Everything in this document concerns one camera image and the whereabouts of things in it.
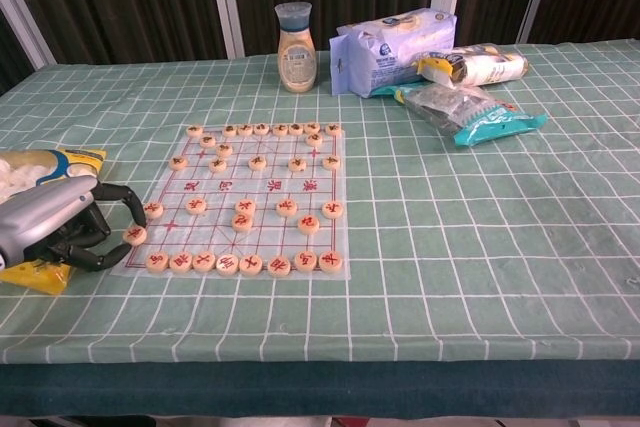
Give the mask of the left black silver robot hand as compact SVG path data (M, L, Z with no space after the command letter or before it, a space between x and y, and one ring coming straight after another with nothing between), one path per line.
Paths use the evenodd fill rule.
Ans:
M99 201L123 202L134 224L146 226L143 204L127 186L102 183L91 175L51 181L1 204L1 267L36 260L88 272L115 266L130 252L129 243L104 255L89 250L111 234Z

